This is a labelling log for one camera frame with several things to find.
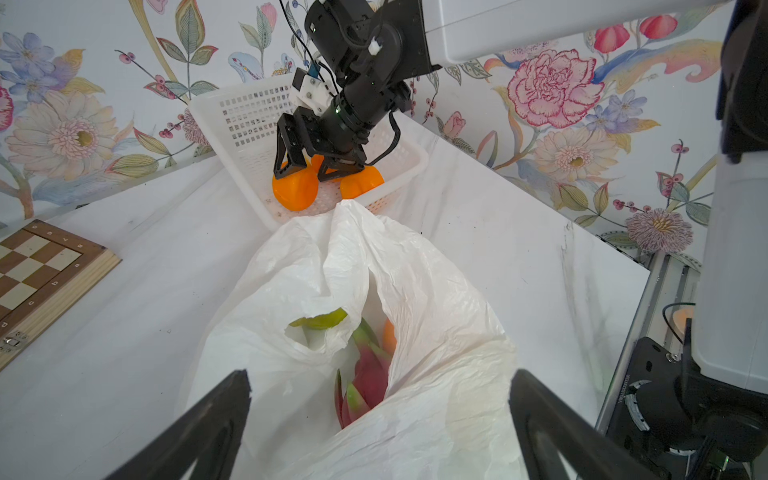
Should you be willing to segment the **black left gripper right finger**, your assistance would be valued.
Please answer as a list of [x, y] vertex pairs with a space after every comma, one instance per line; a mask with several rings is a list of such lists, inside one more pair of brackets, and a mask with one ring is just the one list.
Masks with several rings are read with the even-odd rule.
[[509, 408], [530, 479], [653, 479], [626, 451], [599, 434], [531, 372], [511, 380]]

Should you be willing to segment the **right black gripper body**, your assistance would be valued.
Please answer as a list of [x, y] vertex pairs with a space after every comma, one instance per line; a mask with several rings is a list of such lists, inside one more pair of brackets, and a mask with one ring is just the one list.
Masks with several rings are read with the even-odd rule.
[[304, 26], [329, 64], [340, 93], [319, 116], [337, 164], [366, 165], [363, 145], [384, 117], [412, 109], [407, 81], [440, 67], [430, 60], [420, 1], [315, 1]]

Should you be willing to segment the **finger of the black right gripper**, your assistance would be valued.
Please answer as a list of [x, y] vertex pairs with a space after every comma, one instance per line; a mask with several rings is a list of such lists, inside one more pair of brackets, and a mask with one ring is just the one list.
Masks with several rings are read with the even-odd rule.
[[276, 180], [301, 172], [310, 166], [305, 146], [311, 146], [307, 122], [311, 112], [283, 113], [277, 122], [277, 150], [273, 167]]
[[364, 161], [332, 155], [317, 156], [317, 177], [320, 182], [337, 181], [364, 170]]

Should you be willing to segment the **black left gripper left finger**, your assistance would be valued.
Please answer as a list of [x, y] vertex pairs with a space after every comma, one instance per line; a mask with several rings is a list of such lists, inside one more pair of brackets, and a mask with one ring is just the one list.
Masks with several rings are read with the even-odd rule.
[[228, 479], [251, 401], [247, 372], [235, 370], [110, 479]]

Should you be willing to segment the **orange mandarin fruit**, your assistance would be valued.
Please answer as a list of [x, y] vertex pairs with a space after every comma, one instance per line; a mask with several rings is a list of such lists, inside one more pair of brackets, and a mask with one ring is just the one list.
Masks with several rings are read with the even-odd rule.
[[284, 208], [299, 212], [314, 203], [319, 191], [318, 173], [323, 160], [323, 156], [315, 155], [309, 167], [282, 179], [272, 178], [273, 194]]
[[390, 356], [394, 355], [397, 348], [397, 338], [395, 335], [395, 327], [389, 319], [387, 319], [384, 324], [381, 345], [386, 353]]
[[384, 183], [385, 180], [376, 167], [366, 166], [361, 172], [340, 180], [340, 194], [343, 199], [354, 199]]

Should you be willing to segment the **white translucent plastic bag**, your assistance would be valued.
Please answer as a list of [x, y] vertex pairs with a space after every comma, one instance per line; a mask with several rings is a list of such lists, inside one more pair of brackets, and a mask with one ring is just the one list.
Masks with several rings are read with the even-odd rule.
[[260, 247], [208, 328], [187, 399], [246, 372], [237, 479], [521, 479], [516, 368], [450, 260], [345, 201]]

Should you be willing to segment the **green pear fruit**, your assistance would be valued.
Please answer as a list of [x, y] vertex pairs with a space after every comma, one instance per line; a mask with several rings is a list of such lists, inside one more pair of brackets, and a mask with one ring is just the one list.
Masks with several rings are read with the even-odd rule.
[[302, 317], [289, 324], [290, 327], [312, 330], [328, 330], [340, 324], [348, 316], [343, 308], [314, 317]]

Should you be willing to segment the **red dragon fruit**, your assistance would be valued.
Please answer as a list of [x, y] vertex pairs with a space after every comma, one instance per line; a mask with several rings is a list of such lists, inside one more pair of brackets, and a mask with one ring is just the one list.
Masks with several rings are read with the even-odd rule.
[[352, 334], [359, 358], [354, 367], [354, 378], [343, 390], [341, 372], [337, 371], [334, 384], [334, 406], [341, 429], [345, 429], [385, 398], [389, 368], [393, 356], [386, 353], [370, 325], [362, 319]]

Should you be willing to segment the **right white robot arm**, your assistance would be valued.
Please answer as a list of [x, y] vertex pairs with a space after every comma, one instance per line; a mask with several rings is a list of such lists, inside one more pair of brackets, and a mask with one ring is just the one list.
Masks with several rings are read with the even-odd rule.
[[[405, 110], [405, 80], [477, 54], [526, 46], [599, 24], [658, 13], [659, 1], [319, 1], [305, 21], [341, 91], [310, 96], [278, 122], [274, 173], [321, 155], [321, 180], [360, 173], [371, 130]], [[698, 310], [686, 322], [682, 361], [664, 380], [634, 380], [624, 410], [669, 449], [691, 451], [692, 479], [714, 474], [721, 453], [749, 462], [767, 447], [767, 262], [749, 253], [767, 236], [767, 7], [741, 1], [725, 44], [717, 118], [724, 168], [713, 201]], [[465, 386], [517, 427], [535, 478], [562, 478], [563, 460], [591, 478], [640, 479], [650, 471], [589, 427], [530, 372], [472, 370]]]

